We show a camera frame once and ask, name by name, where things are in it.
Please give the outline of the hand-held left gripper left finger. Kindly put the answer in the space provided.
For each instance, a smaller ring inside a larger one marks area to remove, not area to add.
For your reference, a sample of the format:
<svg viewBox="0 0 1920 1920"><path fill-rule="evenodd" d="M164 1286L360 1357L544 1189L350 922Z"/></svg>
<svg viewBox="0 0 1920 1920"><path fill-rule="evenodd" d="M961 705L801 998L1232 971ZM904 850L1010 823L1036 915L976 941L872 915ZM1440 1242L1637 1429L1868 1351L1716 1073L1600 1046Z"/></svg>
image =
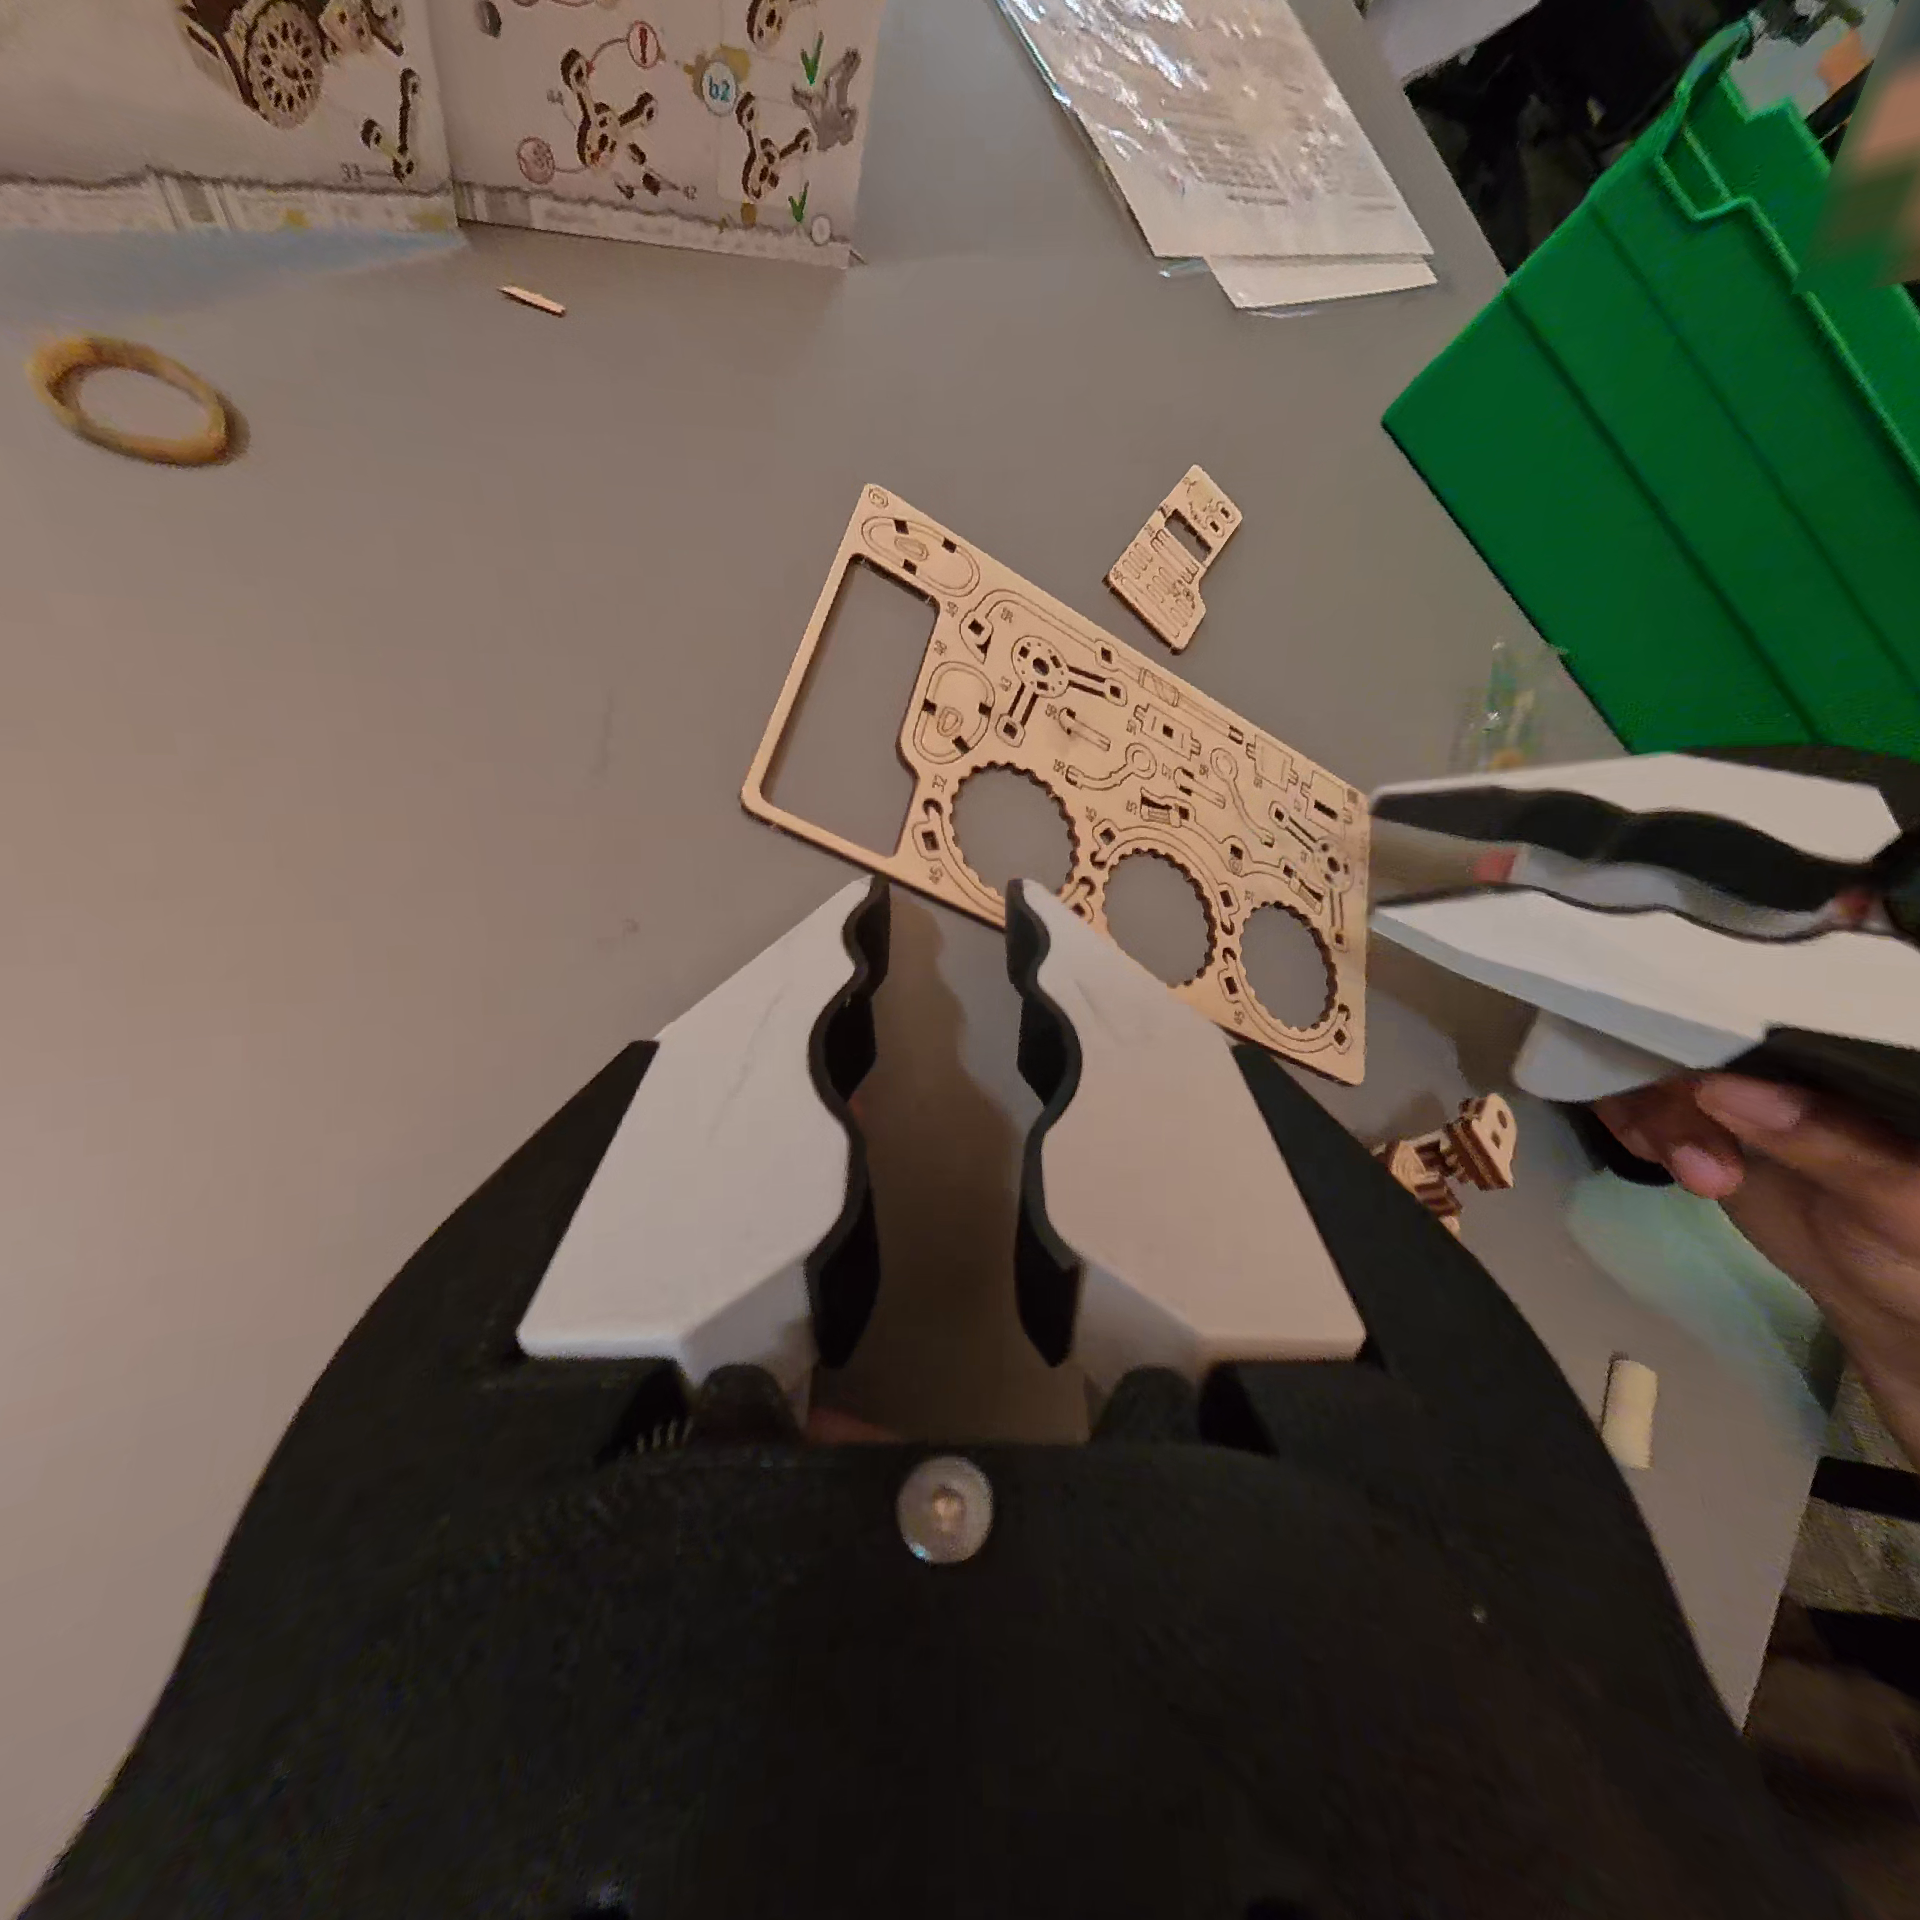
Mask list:
<svg viewBox="0 0 1920 1920"><path fill-rule="evenodd" d="M759 1362L813 1420L874 1315L854 1086L874 1065L894 887L847 887L658 1030L636 1104L520 1320L523 1357Z"/></svg>

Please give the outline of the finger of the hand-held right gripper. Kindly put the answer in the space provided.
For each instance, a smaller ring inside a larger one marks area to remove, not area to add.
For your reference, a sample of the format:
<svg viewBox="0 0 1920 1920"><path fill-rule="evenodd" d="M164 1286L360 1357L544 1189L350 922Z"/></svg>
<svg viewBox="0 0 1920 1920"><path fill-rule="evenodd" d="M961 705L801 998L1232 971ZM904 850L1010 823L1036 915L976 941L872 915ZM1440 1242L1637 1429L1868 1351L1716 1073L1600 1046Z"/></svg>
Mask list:
<svg viewBox="0 0 1920 1920"><path fill-rule="evenodd" d="M1666 869L1765 915L1868 888L1909 915L1909 763L1889 750L1628 750L1371 791L1383 823L1528 850L1574 869Z"/></svg>
<svg viewBox="0 0 1920 1920"><path fill-rule="evenodd" d="M1371 935L1532 1008L1511 1081L1539 1104L1600 1104L1681 1073L1805 1086L1727 1008L1727 924L1611 915L1558 888L1440 888L1371 907Z"/></svg>

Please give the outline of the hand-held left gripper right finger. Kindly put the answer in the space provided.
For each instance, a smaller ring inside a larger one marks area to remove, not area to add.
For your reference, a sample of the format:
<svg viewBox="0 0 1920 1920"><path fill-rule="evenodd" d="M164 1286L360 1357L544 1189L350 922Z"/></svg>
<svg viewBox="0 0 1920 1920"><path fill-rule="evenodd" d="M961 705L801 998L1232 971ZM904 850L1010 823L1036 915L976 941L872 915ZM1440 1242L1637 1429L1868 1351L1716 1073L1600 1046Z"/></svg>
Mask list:
<svg viewBox="0 0 1920 1920"><path fill-rule="evenodd" d="M1010 887L1013 1065L1036 1096L1013 1189L1013 1315L1102 1410L1130 1374L1349 1362L1368 1320L1232 1065L1232 1046Z"/></svg>

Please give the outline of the laser-cut wooden puzzle sheet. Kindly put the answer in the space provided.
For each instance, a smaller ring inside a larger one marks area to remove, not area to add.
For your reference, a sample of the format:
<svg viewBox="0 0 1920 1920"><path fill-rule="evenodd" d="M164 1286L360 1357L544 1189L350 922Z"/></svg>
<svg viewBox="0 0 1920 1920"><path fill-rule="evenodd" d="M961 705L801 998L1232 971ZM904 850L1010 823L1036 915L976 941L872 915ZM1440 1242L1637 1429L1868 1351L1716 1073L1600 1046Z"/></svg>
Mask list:
<svg viewBox="0 0 1920 1920"><path fill-rule="evenodd" d="M894 744L910 776L894 850L854 850L767 791L854 571L929 606ZM745 819L1010 924L1010 897L960 836L960 796L976 776L1024 776L1063 819L1057 897L1074 922L1110 935L1110 877L1127 859L1179 869L1207 915L1207 962L1179 998L1321 1081L1368 1081L1368 796L872 481L745 767Z"/></svg>

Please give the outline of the grey desk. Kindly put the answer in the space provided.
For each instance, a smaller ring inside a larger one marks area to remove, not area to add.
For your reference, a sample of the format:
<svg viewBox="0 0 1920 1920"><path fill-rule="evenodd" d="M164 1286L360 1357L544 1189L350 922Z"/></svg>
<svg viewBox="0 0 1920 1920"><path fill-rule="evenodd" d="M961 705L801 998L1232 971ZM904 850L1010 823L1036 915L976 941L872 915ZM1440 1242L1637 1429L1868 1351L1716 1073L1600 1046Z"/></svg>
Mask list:
<svg viewBox="0 0 1920 1920"><path fill-rule="evenodd" d="M1371 29L1301 16L1432 291L1267 321L1163 280L1004 4L884 16L854 271L7 271L17 1844L136 1736L374 1296L854 877L740 778L859 481L1139 635L1102 571L1199 461L1246 523L1182 670L1362 791L1445 776L1528 623L1383 407L1505 262ZM202 369L235 461L61 434L61 337Z"/></svg>

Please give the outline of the person's right hand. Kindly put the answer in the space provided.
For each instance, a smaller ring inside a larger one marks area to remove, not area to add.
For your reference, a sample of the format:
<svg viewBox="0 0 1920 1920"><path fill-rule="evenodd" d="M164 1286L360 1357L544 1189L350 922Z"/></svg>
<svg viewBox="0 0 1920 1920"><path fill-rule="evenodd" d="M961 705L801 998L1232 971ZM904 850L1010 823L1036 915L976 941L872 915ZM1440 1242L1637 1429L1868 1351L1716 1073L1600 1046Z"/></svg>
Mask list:
<svg viewBox="0 0 1920 1920"><path fill-rule="evenodd" d="M1600 1123L1817 1303L1884 1429L1920 1459L1920 1143L1753 1073L1628 1086Z"/></svg>

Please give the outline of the clear plastic bag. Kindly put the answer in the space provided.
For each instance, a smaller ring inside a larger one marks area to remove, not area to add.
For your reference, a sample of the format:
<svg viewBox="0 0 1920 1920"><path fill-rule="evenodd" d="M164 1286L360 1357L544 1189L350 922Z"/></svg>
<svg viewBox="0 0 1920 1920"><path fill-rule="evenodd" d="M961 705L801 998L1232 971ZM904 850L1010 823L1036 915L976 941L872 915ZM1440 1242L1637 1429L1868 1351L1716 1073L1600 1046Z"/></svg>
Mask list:
<svg viewBox="0 0 1920 1920"><path fill-rule="evenodd" d="M1539 635L1500 635L1476 691L1452 718L1445 776L1528 776L1551 767L1551 705L1564 648Z"/></svg>

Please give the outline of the small assembled wooden model part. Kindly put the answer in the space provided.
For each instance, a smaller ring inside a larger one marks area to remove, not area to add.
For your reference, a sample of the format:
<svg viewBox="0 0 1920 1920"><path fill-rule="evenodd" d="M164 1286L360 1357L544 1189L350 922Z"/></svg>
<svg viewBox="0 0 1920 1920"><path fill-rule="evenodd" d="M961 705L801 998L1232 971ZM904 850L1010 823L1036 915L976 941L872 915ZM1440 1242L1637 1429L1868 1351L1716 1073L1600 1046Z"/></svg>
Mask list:
<svg viewBox="0 0 1920 1920"><path fill-rule="evenodd" d="M1462 1242L1462 1189L1522 1186L1522 1115L1505 1096L1471 1096L1440 1134L1383 1136L1371 1158Z"/></svg>

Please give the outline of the green plastic bin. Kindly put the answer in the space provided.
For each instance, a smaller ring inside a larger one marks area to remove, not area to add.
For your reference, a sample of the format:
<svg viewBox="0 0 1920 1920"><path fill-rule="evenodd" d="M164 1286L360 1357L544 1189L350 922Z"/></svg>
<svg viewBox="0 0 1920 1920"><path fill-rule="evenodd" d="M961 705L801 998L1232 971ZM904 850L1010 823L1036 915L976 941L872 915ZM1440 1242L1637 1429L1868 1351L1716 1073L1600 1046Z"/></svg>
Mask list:
<svg viewBox="0 0 1920 1920"><path fill-rule="evenodd" d="M1805 288L1805 109L1656 123L1383 420L1628 750L1920 750L1920 321Z"/></svg>

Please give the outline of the small cut wooden plate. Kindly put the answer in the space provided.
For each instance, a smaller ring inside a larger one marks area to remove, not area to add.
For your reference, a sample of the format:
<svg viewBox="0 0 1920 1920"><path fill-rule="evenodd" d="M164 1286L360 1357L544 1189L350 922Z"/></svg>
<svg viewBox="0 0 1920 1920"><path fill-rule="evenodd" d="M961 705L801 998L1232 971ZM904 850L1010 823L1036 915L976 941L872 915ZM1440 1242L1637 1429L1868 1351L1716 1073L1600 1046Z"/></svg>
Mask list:
<svg viewBox="0 0 1920 1920"><path fill-rule="evenodd" d="M1207 580L1232 534L1239 502L1207 464L1182 464L1102 586L1153 629L1153 643L1194 648L1207 629Z"/></svg>

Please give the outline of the plastic sleeve with paper sheet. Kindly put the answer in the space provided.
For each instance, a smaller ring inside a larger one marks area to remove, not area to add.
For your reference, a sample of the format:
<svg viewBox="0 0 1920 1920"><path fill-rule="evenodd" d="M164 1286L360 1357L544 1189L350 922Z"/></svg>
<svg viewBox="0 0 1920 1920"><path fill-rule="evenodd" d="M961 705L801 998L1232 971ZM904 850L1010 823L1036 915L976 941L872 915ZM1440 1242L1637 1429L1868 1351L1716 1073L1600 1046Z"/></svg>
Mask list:
<svg viewBox="0 0 1920 1920"><path fill-rule="evenodd" d="M1004 0L1163 271L1239 316L1432 291L1432 238L1283 0Z"/></svg>

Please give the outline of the tan rubber band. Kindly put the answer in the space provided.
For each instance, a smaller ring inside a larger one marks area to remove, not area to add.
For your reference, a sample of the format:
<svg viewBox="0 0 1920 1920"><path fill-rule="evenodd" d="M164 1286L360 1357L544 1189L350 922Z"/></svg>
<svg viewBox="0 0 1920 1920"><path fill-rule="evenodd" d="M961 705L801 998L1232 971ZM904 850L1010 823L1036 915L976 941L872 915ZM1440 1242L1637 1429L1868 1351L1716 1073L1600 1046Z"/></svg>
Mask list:
<svg viewBox="0 0 1920 1920"><path fill-rule="evenodd" d="M192 392L202 407L202 427L192 439L119 434L82 404L82 384L97 369L164 381L164 384ZM61 434L74 434L82 447L101 447L119 461L150 461L150 464L223 464L223 461L235 461L235 439L241 439L241 407L202 369L175 367L166 348L124 345L124 337L43 345L31 356L31 384L61 420Z"/></svg>

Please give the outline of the open instruction booklet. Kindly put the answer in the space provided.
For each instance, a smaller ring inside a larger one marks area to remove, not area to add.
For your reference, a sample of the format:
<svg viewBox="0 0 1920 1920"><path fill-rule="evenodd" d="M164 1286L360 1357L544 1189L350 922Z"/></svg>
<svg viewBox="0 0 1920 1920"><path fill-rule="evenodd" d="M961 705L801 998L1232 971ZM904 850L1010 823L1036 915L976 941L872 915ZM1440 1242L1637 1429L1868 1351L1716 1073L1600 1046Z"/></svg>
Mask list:
<svg viewBox="0 0 1920 1920"><path fill-rule="evenodd" d="M523 227L847 271L874 0L43 0L17 234Z"/></svg>

